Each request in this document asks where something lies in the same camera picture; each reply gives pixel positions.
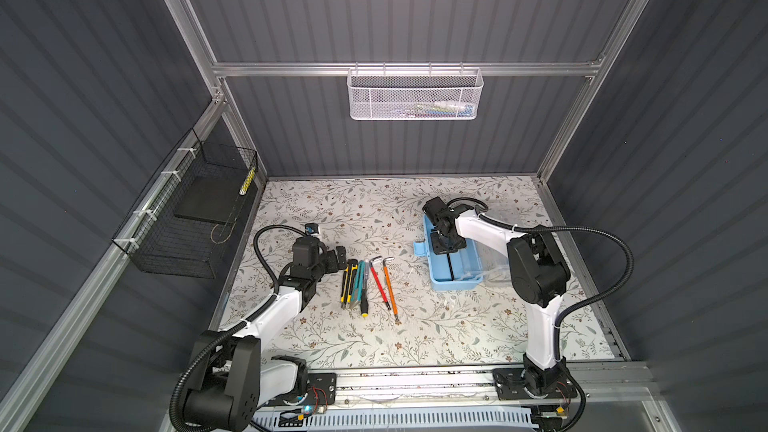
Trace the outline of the light blue plastic tool box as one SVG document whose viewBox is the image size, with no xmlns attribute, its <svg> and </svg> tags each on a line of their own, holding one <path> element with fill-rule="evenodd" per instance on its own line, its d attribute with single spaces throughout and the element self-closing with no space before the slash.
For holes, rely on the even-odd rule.
<svg viewBox="0 0 768 432">
<path fill-rule="evenodd" d="M 488 287 L 511 286 L 505 256 L 469 239 L 466 240 L 466 247 L 458 252 L 437 254 L 437 230 L 425 215 L 422 222 L 425 239 L 414 243 L 414 254 L 426 259 L 434 291 L 469 291 L 482 284 Z"/>
</svg>

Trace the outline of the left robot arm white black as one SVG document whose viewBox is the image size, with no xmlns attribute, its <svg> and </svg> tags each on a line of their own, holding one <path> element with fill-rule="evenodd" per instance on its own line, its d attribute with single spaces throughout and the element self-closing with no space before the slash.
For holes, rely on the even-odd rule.
<svg viewBox="0 0 768 432">
<path fill-rule="evenodd" d="M 259 248 L 261 236 L 273 230 L 298 235 L 292 260 L 279 273 Z M 322 278 L 344 268 L 345 249 L 328 248 L 319 238 L 316 223 L 302 229 L 284 224 L 264 226 L 255 233 L 252 246 L 273 290 L 235 325 L 206 331 L 198 338 L 170 397 L 168 416 L 177 431 L 243 431 L 257 409 L 269 401 L 307 392 L 305 360 L 277 355 L 263 362 L 262 354 L 282 328 L 307 308 Z"/>
</svg>

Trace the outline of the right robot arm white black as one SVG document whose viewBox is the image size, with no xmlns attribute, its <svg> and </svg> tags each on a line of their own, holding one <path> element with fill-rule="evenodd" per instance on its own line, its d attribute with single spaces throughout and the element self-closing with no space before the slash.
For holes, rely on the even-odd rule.
<svg viewBox="0 0 768 432">
<path fill-rule="evenodd" d="M 434 197 L 422 207 L 437 238 L 439 254 L 457 252 L 473 240 L 506 255 L 513 289 L 526 303 L 528 340 L 522 378 L 531 396 L 544 397 L 567 380 L 568 369 L 560 350 L 563 321 L 571 313 L 618 291 L 634 271 L 633 252 L 621 238 L 601 229 L 520 227 L 489 217 L 487 210 L 483 201 L 468 197 L 448 202 Z M 561 303 L 571 271 L 554 238 L 560 232 L 583 232 L 609 239 L 626 259 L 625 270 L 616 283 L 566 309 L 561 308 Z"/>
</svg>

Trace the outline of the teal utility knife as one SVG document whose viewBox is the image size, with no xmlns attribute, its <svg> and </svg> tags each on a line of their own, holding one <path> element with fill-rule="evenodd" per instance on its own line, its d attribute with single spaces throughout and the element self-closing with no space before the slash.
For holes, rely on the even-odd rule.
<svg viewBox="0 0 768 432">
<path fill-rule="evenodd" d="M 349 305 L 351 307 L 353 307 L 354 305 L 357 305 L 362 298 L 365 267 L 366 265 L 364 260 L 360 260 L 357 263 L 355 281 L 353 283 L 352 293 L 349 300 Z"/>
</svg>

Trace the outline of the yellow black utility knife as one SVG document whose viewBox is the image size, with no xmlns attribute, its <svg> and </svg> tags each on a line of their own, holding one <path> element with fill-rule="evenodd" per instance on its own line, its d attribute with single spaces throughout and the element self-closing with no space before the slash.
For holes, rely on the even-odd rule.
<svg viewBox="0 0 768 432">
<path fill-rule="evenodd" d="M 340 302 L 343 308 L 346 308 L 351 302 L 356 284 L 357 271 L 358 261 L 356 259 L 349 259 L 343 275 L 342 293 L 340 297 Z"/>
</svg>

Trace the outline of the black yellow tip screwdriver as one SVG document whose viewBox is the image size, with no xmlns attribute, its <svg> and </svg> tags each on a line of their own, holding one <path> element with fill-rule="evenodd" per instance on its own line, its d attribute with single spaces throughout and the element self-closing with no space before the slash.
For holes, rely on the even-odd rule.
<svg viewBox="0 0 768 432">
<path fill-rule="evenodd" d="M 360 262 L 360 311 L 362 317 L 367 317 L 369 312 L 367 298 L 368 265 L 366 261 Z"/>
</svg>

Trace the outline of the floral table mat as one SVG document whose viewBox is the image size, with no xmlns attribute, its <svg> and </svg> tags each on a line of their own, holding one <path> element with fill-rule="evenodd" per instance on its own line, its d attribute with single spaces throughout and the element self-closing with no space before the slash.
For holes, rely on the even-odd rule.
<svg viewBox="0 0 768 432">
<path fill-rule="evenodd" d="M 220 321 L 233 325 L 254 310 L 271 289 L 252 241 L 264 226 L 319 224 L 322 240 L 341 245 L 351 258 L 394 257 L 388 262 L 399 323 L 388 311 L 373 275 L 369 312 L 343 308 L 342 277 L 326 276 L 307 308 L 269 345 L 272 354 L 304 358 L 316 369 L 469 365 L 518 362 L 527 348 L 526 303 L 510 287 L 478 285 L 469 291 L 436 292 L 425 258 L 414 243 L 425 238 L 422 207 L 433 197 L 477 198 L 490 215 L 524 227 L 551 220 L 529 176 L 426 177 L 270 182 L 262 196 L 246 249 Z M 297 234 L 273 230 L 259 239 L 270 267 L 292 256 Z"/>
</svg>

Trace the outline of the yellow marker in black basket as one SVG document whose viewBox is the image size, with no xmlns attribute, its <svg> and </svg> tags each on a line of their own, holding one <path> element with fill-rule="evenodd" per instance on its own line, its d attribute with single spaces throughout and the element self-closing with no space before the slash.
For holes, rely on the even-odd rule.
<svg viewBox="0 0 768 432">
<path fill-rule="evenodd" d="M 248 189 L 249 189 L 250 185 L 252 184 L 255 175 L 256 175 L 256 168 L 255 167 L 250 168 L 248 173 L 247 173 L 247 175 L 246 175 L 246 177 L 245 177 L 245 179 L 243 180 L 243 182 L 242 182 L 242 184 L 241 184 L 241 186 L 239 188 L 239 195 L 240 196 L 245 196 L 248 193 Z"/>
</svg>

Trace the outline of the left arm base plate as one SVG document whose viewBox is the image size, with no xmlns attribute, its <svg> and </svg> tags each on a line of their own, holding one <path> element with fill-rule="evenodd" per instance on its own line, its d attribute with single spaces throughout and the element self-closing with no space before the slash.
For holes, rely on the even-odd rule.
<svg viewBox="0 0 768 432">
<path fill-rule="evenodd" d="M 319 405 L 330 406 L 336 401 L 336 373 L 310 373 L 306 385 L 298 392 L 289 392 L 277 396 L 266 403 L 270 407 Z"/>
</svg>

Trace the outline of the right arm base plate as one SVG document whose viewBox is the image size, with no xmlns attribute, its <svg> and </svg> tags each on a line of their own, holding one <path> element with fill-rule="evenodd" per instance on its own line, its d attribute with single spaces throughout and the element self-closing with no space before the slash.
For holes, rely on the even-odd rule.
<svg viewBox="0 0 768 432">
<path fill-rule="evenodd" d="M 502 367 L 492 370 L 500 400 L 564 399 L 578 396 L 573 382 L 560 367 L 539 371 L 536 367 Z"/>
</svg>

